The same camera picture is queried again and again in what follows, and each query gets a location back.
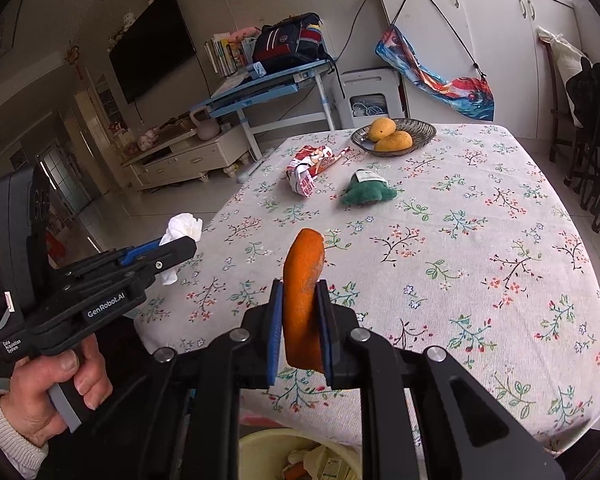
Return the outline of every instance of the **doorway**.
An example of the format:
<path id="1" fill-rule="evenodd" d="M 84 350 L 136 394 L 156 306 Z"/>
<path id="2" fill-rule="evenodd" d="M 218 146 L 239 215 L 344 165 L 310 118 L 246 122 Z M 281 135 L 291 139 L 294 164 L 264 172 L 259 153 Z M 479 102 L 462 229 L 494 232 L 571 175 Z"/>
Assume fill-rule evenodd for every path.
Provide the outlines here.
<path id="1" fill-rule="evenodd" d="M 51 186 L 59 193 L 72 216 L 76 216 L 91 201 L 91 197 L 80 183 L 79 175 L 75 174 L 78 170 L 72 168 L 64 150 L 56 142 L 47 148 L 39 159 Z"/>

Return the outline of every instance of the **backpack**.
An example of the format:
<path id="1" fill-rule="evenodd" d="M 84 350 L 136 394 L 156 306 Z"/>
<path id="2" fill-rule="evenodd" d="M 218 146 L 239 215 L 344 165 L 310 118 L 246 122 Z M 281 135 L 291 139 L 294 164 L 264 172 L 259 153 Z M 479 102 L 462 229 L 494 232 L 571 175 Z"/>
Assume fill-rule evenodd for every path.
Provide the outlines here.
<path id="1" fill-rule="evenodd" d="M 267 74 L 329 58 L 314 12 L 265 25 L 253 48 L 253 62 L 259 61 Z"/>

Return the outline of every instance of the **sweater sleeve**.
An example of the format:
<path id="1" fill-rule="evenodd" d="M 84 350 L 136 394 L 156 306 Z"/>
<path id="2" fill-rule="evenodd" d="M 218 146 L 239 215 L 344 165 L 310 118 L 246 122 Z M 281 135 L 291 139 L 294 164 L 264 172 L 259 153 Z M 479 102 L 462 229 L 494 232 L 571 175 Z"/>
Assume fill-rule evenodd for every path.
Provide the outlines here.
<path id="1" fill-rule="evenodd" d="M 6 392 L 0 390 L 0 396 Z M 11 427 L 4 418 L 0 407 L 0 449 L 9 459 L 9 462 L 27 480 L 37 476 L 42 461 L 48 453 L 48 445 L 42 448 L 34 446 Z"/>

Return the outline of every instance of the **white cabinet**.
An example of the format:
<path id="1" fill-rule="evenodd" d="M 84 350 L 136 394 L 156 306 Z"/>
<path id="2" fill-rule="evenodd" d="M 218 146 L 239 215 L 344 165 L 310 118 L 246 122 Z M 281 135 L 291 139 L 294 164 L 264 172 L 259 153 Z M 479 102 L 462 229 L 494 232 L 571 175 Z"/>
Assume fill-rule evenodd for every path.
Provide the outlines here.
<path id="1" fill-rule="evenodd" d="M 394 19 L 404 0 L 382 0 L 389 22 Z M 446 16 L 469 51 L 473 53 L 472 36 L 462 0 L 433 0 Z M 411 43 L 420 63 L 446 79 L 476 76 L 473 63 L 430 0 L 407 0 L 396 25 Z M 448 105 L 405 83 L 409 117 L 429 123 L 478 122 L 465 118 Z"/>
<path id="2" fill-rule="evenodd" d="M 226 168 L 249 149 L 242 126 L 238 125 L 211 140 L 189 134 L 183 140 L 158 144 L 126 162 L 137 177 L 136 187 L 147 189 L 199 178 L 209 170 Z"/>
<path id="3" fill-rule="evenodd" d="M 382 0 L 388 20 L 403 0 Z M 515 137 L 549 139 L 553 88 L 539 26 L 580 46 L 575 13 L 564 0 L 433 0 L 487 75 L 494 123 Z M 397 26 L 419 61 L 446 79 L 478 77 L 471 59 L 429 0 L 407 0 Z M 430 123 L 471 123 L 448 105 L 405 81 L 409 115 Z M 565 101 L 562 92 L 560 100 Z"/>
<path id="4" fill-rule="evenodd" d="M 536 46 L 525 0 L 464 0 L 475 60 L 495 100 L 493 122 L 515 137 L 535 139 L 538 127 Z"/>
<path id="5" fill-rule="evenodd" d="M 580 48 L 580 33 L 576 24 L 575 13 L 571 7 L 553 0 L 526 0 L 532 33 L 536 46 L 536 62 L 538 64 L 538 139 L 550 140 L 554 118 L 551 109 L 554 107 L 554 87 L 551 83 L 549 58 L 546 48 L 538 41 L 536 32 L 542 27 L 554 34 L 562 34 L 576 48 Z M 558 89 L 558 109 L 569 109 L 567 93 L 560 78 L 557 67 L 555 77 Z"/>

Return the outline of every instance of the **blue gripper pad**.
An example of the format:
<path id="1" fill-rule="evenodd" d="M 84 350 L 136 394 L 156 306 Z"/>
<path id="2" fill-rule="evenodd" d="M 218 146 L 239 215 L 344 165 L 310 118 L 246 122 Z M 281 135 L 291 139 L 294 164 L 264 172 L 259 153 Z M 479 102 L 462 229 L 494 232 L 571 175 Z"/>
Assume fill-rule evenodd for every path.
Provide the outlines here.
<path id="1" fill-rule="evenodd" d="M 314 291 L 314 310 L 318 315 L 318 334 L 320 335 L 320 353 L 322 354 L 322 368 L 324 368 L 324 377 L 327 384 L 331 384 L 333 377 L 333 359 L 331 351 L 333 350 L 331 333 L 329 329 L 329 314 L 333 311 L 328 307 L 331 306 L 329 291 L 324 280 L 320 280 L 315 284 Z"/>
<path id="2" fill-rule="evenodd" d="M 282 282 L 273 283 L 269 305 L 273 306 L 271 324 L 269 326 L 269 339 L 267 343 L 267 377 L 269 386 L 276 382 L 278 374 L 278 359 L 280 357 L 280 343 L 282 339 Z"/>

